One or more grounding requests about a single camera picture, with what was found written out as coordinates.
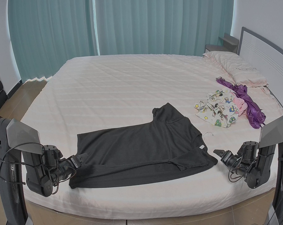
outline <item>bed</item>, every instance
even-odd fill
[[[253,37],[260,38],[249,30],[243,30],[241,38],[243,34],[245,41],[240,41],[240,56],[252,64],[248,59],[252,51],[252,65],[256,67],[256,61],[261,65],[253,48],[264,51],[264,46],[268,49],[271,46],[268,43],[250,46]],[[258,141],[260,136],[260,130],[250,126],[246,115],[226,129],[212,126],[195,115],[196,102],[205,99],[208,92],[223,88],[215,81],[220,76],[234,83],[229,74],[207,57],[139,54],[73,58],[49,80],[22,122],[39,131],[42,144],[53,144],[68,157],[77,152],[77,134],[150,122],[152,109],[169,102],[201,131],[209,154],[220,161],[214,149],[237,152],[244,141]],[[267,116],[265,123],[283,115],[283,107],[275,98],[282,91],[275,87],[272,92],[273,95],[264,86],[248,88],[248,94]],[[229,182],[227,168],[218,162],[205,172],[166,182],[76,189],[62,183],[58,193],[47,198],[24,186],[24,194],[36,204],[93,218],[146,219],[202,214],[273,188],[277,157],[276,151],[270,179],[256,189],[248,188],[242,180]]]

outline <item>curtain fold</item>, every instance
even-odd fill
[[[101,55],[202,55],[230,33],[234,0],[95,0]]]
[[[92,0],[8,0],[8,21],[23,81],[50,77],[71,58],[98,55]]]

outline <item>wall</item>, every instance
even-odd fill
[[[10,41],[7,7],[8,0],[0,0],[0,79],[8,94],[20,81],[20,75]]]
[[[235,0],[231,35],[246,27],[283,49],[283,0]]]

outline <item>baseboard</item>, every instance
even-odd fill
[[[22,80],[20,80],[12,89],[11,91],[7,94],[8,99],[12,97],[12,95],[17,91],[17,89],[20,88],[20,86],[23,84]]]

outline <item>floor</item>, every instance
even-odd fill
[[[46,81],[32,81],[23,84],[11,99],[7,100],[2,106],[0,116],[21,120],[45,85]],[[250,198],[239,204],[207,214],[144,220],[106,220],[80,217],[44,208],[29,201],[26,201],[26,205],[28,212],[32,216],[34,225],[171,225],[180,223],[186,225],[252,225],[256,223],[261,225],[265,221],[273,196],[274,189],[271,189],[269,192]],[[0,224],[4,225],[5,223],[6,217],[0,198]]]

